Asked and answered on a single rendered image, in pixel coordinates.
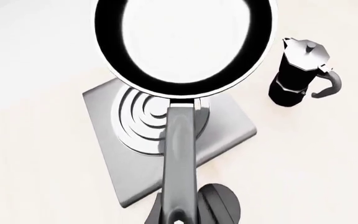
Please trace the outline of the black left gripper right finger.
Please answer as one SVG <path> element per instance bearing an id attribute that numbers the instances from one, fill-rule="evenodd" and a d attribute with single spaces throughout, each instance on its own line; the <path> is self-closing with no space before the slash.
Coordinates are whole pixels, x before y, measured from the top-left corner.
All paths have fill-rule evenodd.
<path id="1" fill-rule="evenodd" d="M 201 193 L 201 191 L 199 190 L 197 193 L 197 203 L 198 203 L 198 224 L 204 224 L 203 220 L 203 216 L 204 216 L 204 198 L 203 195 Z"/>

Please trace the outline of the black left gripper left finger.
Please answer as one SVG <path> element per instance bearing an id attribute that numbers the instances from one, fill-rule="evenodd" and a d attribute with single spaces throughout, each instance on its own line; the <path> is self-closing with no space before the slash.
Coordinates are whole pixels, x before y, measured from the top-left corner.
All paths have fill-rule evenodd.
<path id="1" fill-rule="evenodd" d="M 163 224 L 162 223 L 162 193 L 159 192 L 153 204 L 153 207 L 145 221 L 145 224 Z"/>

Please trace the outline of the flat black stove plate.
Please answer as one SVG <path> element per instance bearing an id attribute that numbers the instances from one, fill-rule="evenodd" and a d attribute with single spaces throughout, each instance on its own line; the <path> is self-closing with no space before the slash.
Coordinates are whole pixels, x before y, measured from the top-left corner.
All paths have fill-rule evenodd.
<path id="1" fill-rule="evenodd" d="M 120 205 L 128 207 L 158 190 L 169 101 L 118 79 L 86 91 L 83 98 Z M 228 94 L 197 99 L 195 107 L 198 166 L 257 133 Z"/>

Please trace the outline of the black and silver moka pot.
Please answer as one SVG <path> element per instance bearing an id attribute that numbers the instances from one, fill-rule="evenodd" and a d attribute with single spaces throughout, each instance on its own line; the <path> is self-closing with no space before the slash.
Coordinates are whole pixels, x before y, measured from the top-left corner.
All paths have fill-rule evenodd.
<path id="1" fill-rule="evenodd" d="M 324 98 L 341 90 L 340 76 L 326 65 L 330 56 L 323 45 L 294 38 L 284 38 L 283 44 L 279 70 L 268 91 L 268 96 L 275 104 L 287 108 L 299 104 L 316 77 L 329 80 L 331 86 L 319 93 L 312 93 L 313 98 Z"/>

